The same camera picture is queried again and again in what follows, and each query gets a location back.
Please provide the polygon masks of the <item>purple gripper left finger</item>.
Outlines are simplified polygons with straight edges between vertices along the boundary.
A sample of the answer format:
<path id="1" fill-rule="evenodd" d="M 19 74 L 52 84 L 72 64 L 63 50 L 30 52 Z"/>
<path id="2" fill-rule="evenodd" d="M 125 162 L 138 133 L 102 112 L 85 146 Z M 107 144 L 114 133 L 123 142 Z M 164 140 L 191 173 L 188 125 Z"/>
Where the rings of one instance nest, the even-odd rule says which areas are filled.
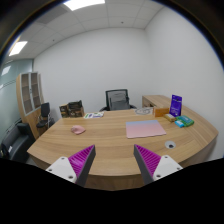
<path id="1" fill-rule="evenodd" d="M 91 145 L 70 157 L 60 157 L 46 171 L 84 187 L 95 156 L 95 146 Z"/>

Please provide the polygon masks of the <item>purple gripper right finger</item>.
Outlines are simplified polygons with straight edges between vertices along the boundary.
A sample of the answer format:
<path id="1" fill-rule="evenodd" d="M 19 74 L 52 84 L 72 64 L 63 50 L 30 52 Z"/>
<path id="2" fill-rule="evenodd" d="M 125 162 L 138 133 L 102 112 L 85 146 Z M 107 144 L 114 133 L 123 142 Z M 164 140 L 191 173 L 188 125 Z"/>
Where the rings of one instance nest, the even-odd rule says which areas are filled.
<path id="1" fill-rule="evenodd" d="M 182 169 L 170 156 L 159 156 L 137 144 L 134 145 L 134 157 L 141 171 L 145 185 Z"/>

